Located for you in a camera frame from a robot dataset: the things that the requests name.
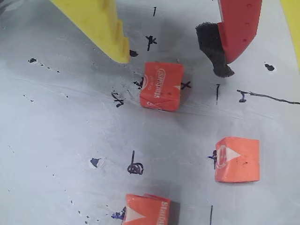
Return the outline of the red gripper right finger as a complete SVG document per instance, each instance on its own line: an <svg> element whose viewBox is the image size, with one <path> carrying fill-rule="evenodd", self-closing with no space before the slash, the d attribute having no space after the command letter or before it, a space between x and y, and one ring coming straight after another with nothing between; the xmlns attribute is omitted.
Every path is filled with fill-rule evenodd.
<svg viewBox="0 0 300 225"><path fill-rule="evenodd" d="M228 66L250 45L256 36L261 0L219 0L221 22L204 22L196 29L200 50L213 65L216 76L234 75Z"/></svg>

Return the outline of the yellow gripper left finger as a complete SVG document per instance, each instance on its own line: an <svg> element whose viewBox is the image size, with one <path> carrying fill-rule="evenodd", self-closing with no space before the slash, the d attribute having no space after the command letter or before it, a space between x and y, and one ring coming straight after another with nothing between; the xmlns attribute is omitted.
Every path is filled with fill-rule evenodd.
<svg viewBox="0 0 300 225"><path fill-rule="evenodd" d="M124 36L114 0L52 0L101 51L120 64L129 63L129 39Z"/></svg>

